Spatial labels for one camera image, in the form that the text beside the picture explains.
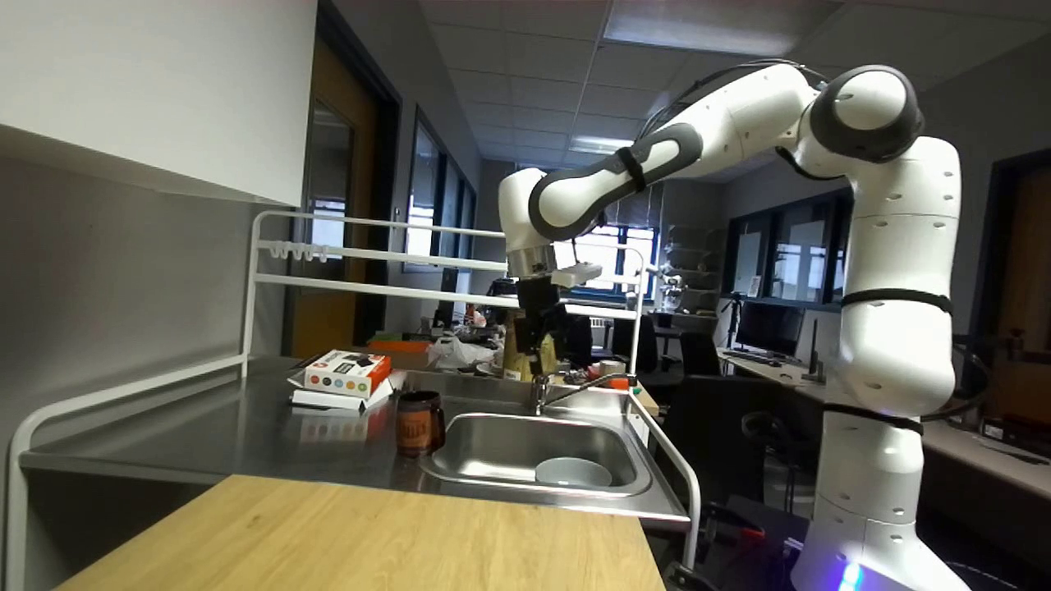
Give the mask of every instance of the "blue light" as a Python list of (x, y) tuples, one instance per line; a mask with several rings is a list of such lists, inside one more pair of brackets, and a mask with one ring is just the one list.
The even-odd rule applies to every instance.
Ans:
[(840, 588), (838, 591), (856, 591), (864, 585), (864, 569), (856, 560), (852, 560), (844, 569)]

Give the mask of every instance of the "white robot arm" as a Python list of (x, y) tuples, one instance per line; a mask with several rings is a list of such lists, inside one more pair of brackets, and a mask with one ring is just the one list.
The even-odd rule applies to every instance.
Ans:
[(668, 177), (707, 177), (761, 152), (806, 177), (854, 191), (840, 299), (838, 399), (825, 409), (818, 499), (798, 591), (966, 588), (913, 531), (919, 418), (954, 392), (950, 271), (960, 218), (960, 155), (919, 137), (913, 85), (886, 66), (815, 85), (798, 66), (741, 75), (585, 172), (516, 171), (498, 184), (498, 223), (519, 286), (519, 349), (561, 321), (555, 240), (570, 240), (616, 195)]

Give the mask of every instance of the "stainless steel sink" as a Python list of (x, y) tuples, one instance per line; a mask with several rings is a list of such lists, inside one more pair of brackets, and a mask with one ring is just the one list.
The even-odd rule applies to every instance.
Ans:
[(638, 495), (651, 458), (607, 421), (460, 412), (448, 442), (423, 458), (443, 483), (541, 495)]

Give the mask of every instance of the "wooden tabletop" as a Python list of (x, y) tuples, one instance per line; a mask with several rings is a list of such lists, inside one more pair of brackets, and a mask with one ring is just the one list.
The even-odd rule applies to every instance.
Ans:
[(646, 591), (638, 519), (230, 477), (64, 588)]

